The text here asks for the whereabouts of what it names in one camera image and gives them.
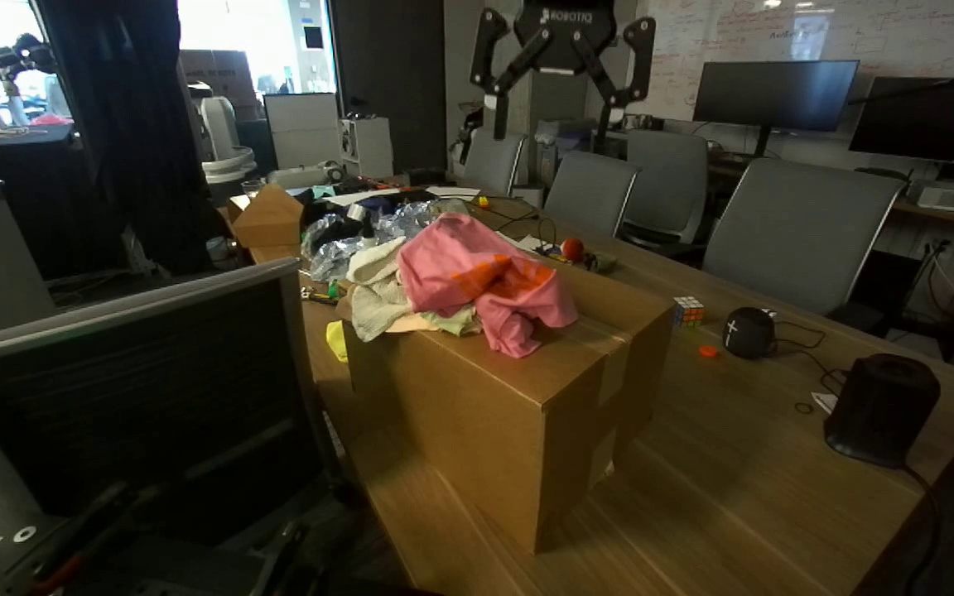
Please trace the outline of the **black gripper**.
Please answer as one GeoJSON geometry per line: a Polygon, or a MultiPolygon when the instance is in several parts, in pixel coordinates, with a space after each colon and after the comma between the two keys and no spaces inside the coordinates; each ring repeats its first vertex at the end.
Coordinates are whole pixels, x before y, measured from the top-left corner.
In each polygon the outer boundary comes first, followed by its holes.
{"type": "Polygon", "coordinates": [[[628,51],[628,72],[624,81],[604,64],[604,51],[617,38],[614,0],[523,0],[514,21],[520,53],[505,69],[492,69],[498,45],[507,34],[507,18],[482,6],[470,83],[492,111],[507,105],[514,83],[529,69],[563,75],[590,72],[607,111],[624,111],[650,96],[656,51],[654,18],[639,18],[618,34],[618,45],[628,51]]]}

